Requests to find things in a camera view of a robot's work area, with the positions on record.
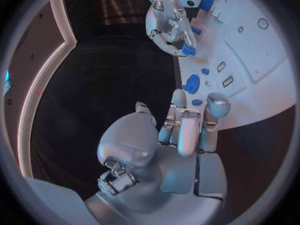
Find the blue component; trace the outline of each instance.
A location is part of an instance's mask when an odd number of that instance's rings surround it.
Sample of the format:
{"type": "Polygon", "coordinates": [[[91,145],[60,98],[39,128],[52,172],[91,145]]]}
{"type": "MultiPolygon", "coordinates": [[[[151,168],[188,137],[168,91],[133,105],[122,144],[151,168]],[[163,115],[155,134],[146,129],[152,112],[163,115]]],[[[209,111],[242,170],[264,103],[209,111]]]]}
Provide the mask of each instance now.
{"type": "Polygon", "coordinates": [[[199,8],[204,10],[205,12],[209,12],[213,3],[214,0],[201,0],[199,8]]]}
{"type": "Polygon", "coordinates": [[[192,30],[192,32],[193,33],[195,33],[195,34],[201,34],[202,33],[202,30],[201,29],[199,29],[199,28],[197,28],[197,27],[194,27],[194,26],[192,26],[191,27],[191,30],[192,30]]]}
{"type": "Polygon", "coordinates": [[[182,52],[183,52],[185,55],[193,55],[193,56],[196,55],[196,50],[195,50],[195,48],[189,47],[186,43],[184,43],[184,44],[182,45],[182,52]]]}
{"type": "Polygon", "coordinates": [[[200,78],[198,75],[191,75],[186,81],[186,85],[182,86],[182,89],[187,91],[189,94],[195,94],[200,87],[200,78]]]}
{"type": "Polygon", "coordinates": [[[201,70],[201,72],[202,72],[203,74],[205,74],[205,75],[210,74],[210,70],[207,69],[207,68],[203,68],[203,69],[201,70]]]}
{"type": "Polygon", "coordinates": [[[10,73],[9,73],[9,71],[6,71],[4,82],[6,82],[8,79],[10,79],[10,73]]]}
{"type": "Polygon", "coordinates": [[[194,106],[200,106],[201,104],[203,104],[203,101],[199,99],[194,99],[193,101],[191,101],[191,104],[193,104],[194,106]]]}

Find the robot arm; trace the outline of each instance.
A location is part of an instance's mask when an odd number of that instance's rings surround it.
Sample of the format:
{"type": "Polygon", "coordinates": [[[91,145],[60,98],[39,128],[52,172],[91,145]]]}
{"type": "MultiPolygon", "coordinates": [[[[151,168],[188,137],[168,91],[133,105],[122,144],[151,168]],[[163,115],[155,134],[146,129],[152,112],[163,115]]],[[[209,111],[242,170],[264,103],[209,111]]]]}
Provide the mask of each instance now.
{"type": "Polygon", "coordinates": [[[201,0],[150,0],[146,32],[163,51],[173,56],[195,55],[197,46],[185,8],[198,7],[201,0]],[[182,49],[174,43],[184,40],[182,49]]]}

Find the blue light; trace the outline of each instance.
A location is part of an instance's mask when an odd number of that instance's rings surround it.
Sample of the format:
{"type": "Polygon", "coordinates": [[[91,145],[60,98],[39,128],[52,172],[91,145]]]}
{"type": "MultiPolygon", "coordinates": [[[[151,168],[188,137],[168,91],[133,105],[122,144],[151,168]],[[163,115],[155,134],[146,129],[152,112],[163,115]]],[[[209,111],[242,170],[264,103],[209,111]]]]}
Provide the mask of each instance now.
{"type": "Polygon", "coordinates": [[[9,73],[9,71],[6,71],[6,73],[5,73],[5,81],[4,82],[6,82],[8,79],[10,79],[10,73],[9,73]]]}

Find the white control panel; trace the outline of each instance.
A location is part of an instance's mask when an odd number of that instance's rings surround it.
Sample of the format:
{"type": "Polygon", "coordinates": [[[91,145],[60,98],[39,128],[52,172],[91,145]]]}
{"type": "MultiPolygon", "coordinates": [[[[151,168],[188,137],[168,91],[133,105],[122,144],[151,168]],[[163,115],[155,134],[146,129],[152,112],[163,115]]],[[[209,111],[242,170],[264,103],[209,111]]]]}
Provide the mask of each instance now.
{"type": "Polygon", "coordinates": [[[219,129],[229,129],[267,119],[296,103],[285,38],[262,3],[215,0],[210,12],[199,11],[191,25],[202,31],[196,35],[196,55],[179,58],[183,85],[191,75],[200,78],[196,93],[185,92],[189,108],[203,112],[209,93],[225,94],[231,111],[219,129]]]}

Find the rectangular slot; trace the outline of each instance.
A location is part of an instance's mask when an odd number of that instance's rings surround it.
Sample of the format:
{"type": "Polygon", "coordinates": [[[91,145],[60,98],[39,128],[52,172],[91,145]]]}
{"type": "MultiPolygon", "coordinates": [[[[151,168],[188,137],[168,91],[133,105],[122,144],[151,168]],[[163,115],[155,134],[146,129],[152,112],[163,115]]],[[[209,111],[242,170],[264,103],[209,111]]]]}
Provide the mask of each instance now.
{"type": "Polygon", "coordinates": [[[218,73],[220,73],[225,67],[226,67],[226,63],[222,61],[222,62],[217,66],[216,70],[217,70],[218,73]]]}
{"type": "Polygon", "coordinates": [[[233,76],[229,76],[223,81],[223,87],[226,88],[228,85],[232,84],[234,81],[233,76]]]}

